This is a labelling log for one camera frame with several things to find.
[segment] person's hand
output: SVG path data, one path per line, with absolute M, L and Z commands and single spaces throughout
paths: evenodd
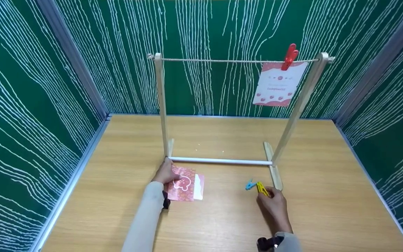
M 274 187 L 265 187 L 269 197 L 263 193 L 257 195 L 257 200 L 264 206 L 264 208 L 273 217 L 277 231 L 293 233 L 287 212 L 287 200 L 281 190 Z
M 156 174 L 153 177 L 152 181 L 157 181 L 165 184 L 171 182 L 172 180 L 180 180 L 180 176 L 173 173 L 172 164 L 172 160 L 170 160 L 168 157 L 165 157 L 163 163 L 156 171 Z

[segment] rope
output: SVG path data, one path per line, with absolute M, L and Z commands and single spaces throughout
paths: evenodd
M 148 53 L 147 58 L 155 60 L 153 54 Z M 274 62 L 274 61 L 233 61 L 227 59 L 167 59 L 162 58 L 165 62 L 231 62 L 231 63 L 284 63 L 284 62 Z M 294 61 L 294 62 L 317 62 L 318 59 L 306 59 L 304 61 Z

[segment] table surface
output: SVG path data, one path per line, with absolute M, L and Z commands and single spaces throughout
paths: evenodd
M 265 160 L 284 119 L 169 117 L 174 156 Z M 143 190 L 163 158 L 159 116 L 114 115 L 42 252 L 120 251 Z M 270 237 L 249 179 L 266 166 L 179 163 L 205 175 L 202 201 L 161 214 L 157 252 L 256 251 Z M 403 251 L 403 236 L 332 121 L 301 120 L 278 165 L 304 251 Z

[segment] pink paper card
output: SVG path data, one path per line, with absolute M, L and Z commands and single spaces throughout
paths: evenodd
M 194 201 L 195 170 L 173 166 L 172 171 L 180 175 L 181 179 L 168 183 L 168 199 L 171 201 Z
M 257 83 L 253 104 L 287 107 L 296 92 L 301 77 L 306 70 L 306 62 L 294 62 L 281 70 L 282 63 L 264 63 Z
M 203 176 L 202 174 L 195 174 L 194 200 L 201 201 L 203 199 L 204 185 L 205 185 L 205 176 Z

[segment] red clothespin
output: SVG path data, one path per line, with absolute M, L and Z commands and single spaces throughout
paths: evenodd
M 286 57 L 284 59 L 283 66 L 281 67 L 281 70 L 286 71 L 288 67 L 292 64 L 292 62 L 296 59 L 296 56 L 298 56 L 298 50 L 296 50 L 296 44 L 291 44 L 288 47 Z

